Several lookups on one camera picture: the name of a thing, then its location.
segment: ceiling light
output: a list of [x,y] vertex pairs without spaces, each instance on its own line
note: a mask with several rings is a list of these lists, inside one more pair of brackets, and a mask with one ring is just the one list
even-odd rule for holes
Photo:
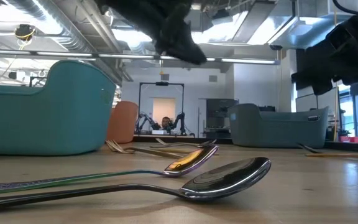
[[99,57],[124,58],[124,59],[154,59],[153,55],[131,55],[131,54],[99,54]]
[[191,5],[192,10],[201,10],[201,4],[194,3]]
[[160,56],[160,59],[162,59],[162,60],[176,60],[176,58],[171,57],[171,56]]
[[96,58],[75,58],[75,57],[69,57],[68,60],[81,60],[81,61],[96,61]]
[[0,50],[0,54],[9,54],[9,55],[29,55],[29,51],[25,50]]
[[253,64],[263,64],[263,65],[275,65],[277,63],[275,60],[257,60],[257,59],[239,59],[239,58],[222,58],[222,62],[253,63]]
[[66,56],[66,57],[92,57],[92,54],[71,53],[71,52],[37,52],[39,55]]

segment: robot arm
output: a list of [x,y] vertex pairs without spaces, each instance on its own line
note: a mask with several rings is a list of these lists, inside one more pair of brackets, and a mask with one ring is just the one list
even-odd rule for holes
[[[142,118],[144,118],[144,120],[143,120],[142,124],[139,126],[139,123]],[[149,124],[153,130],[159,130],[161,128],[161,126],[157,122],[153,121],[153,119],[151,119],[149,116],[147,116],[147,114],[141,113],[139,115],[139,118],[136,121],[136,124],[135,124],[135,128],[136,128],[135,133],[136,134],[140,134],[140,131],[143,129],[143,125],[146,123],[146,121],[149,122]]]
[[180,135],[186,135],[186,129],[185,129],[185,113],[182,112],[178,114],[177,118],[175,119],[175,122],[166,128],[168,134],[171,134],[171,130],[175,129],[178,126],[178,122],[180,121]]

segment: table surface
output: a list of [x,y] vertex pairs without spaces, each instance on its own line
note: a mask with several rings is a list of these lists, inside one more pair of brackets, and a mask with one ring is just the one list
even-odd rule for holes
[[[136,143],[136,146],[147,145]],[[358,223],[358,159],[309,158],[301,149],[228,145],[222,145],[219,152],[220,156],[178,179],[127,175],[31,192],[123,183],[178,189],[202,172],[257,156],[270,158],[272,168],[250,189],[211,203],[190,203],[170,195],[131,190],[11,208],[0,212],[0,223]],[[132,169],[163,170],[171,161],[139,152],[118,154],[105,147],[71,157],[0,156],[0,182]]]

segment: metal spoon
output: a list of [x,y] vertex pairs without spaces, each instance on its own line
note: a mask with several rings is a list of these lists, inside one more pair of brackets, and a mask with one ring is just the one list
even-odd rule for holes
[[270,166],[271,161],[264,157],[233,162],[195,177],[178,190],[146,184],[119,184],[87,189],[0,197],[0,210],[17,205],[123,190],[149,190],[174,195],[189,201],[214,200],[230,196],[253,186],[267,174]]
[[218,146],[213,145],[204,149],[195,150],[192,153],[177,159],[175,162],[172,162],[162,172],[154,170],[131,170],[122,172],[108,172],[102,174],[79,175],[74,177],[61,177],[56,179],[34,180],[29,182],[1,183],[0,194],[65,185],[82,180],[115,177],[129,174],[156,174],[162,175],[164,177],[179,177],[199,168],[199,166],[204,164],[204,162],[206,162],[218,149]]
[[156,139],[159,143],[162,144],[162,146],[150,146],[151,148],[162,148],[162,147],[177,147],[177,146],[193,146],[193,147],[198,147],[198,148],[202,148],[202,147],[207,147],[210,146],[212,144],[215,144],[216,139],[215,140],[210,140],[210,141],[206,141],[200,144],[192,144],[192,143],[185,143],[185,142],[176,142],[173,144],[167,144],[164,141],[162,141],[161,139]]

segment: spoon handle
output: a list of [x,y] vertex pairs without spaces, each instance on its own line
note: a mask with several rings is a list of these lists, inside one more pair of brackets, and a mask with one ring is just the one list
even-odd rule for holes
[[131,171],[122,171],[122,172],[107,172],[100,174],[89,174],[89,175],[78,175],[72,177],[61,177],[54,179],[44,179],[44,180],[33,180],[28,182],[13,182],[13,183],[0,183],[0,194],[8,192],[16,192],[21,190],[33,190],[44,187],[53,187],[65,185],[73,182],[79,182],[84,180],[100,179],[105,177],[115,177],[119,175],[130,175],[130,174],[155,174],[155,175],[164,175],[163,172],[153,171],[153,170],[131,170]]
[[0,197],[0,210],[17,205],[27,205],[31,203],[46,202],[51,200],[60,200],[64,198],[73,198],[73,197],[103,194],[103,193],[110,193],[110,192],[117,192],[117,191],[124,191],[124,190],[149,190],[153,192],[159,192],[163,194],[169,194],[177,197],[186,198],[186,196],[179,193],[178,190],[167,189],[164,187],[157,187],[157,186],[145,185],[145,184],[120,184],[120,185],[111,185],[105,187],[92,187],[86,189],[64,190],[58,192],[45,192],[45,193],[38,193],[38,194]]
[[178,146],[193,146],[193,147],[197,147],[197,145],[194,144],[185,144],[185,143],[180,143],[180,144],[169,144],[169,145],[163,145],[163,146],[149,146],[150,148],[165,148],[165,147],[178,147]]
[[153,150],[153,149],[142,149],[142,148],[138,148],[138,147],[127,147],[125,148],[125,150],[128,149],[132,149],[138,152],[143,152],[143,153],[147,153],[147,154],[151,154],[151,155],[156,155],[156,156],[162,156],[162,157],[167,157],[167,158],[172,158],[172,159],[180,159],[183,156],[179,156],[176,154],[172,154],[172,153],[167,153],[167,152],[161,152],[161,151],[157,151],[157,150]]

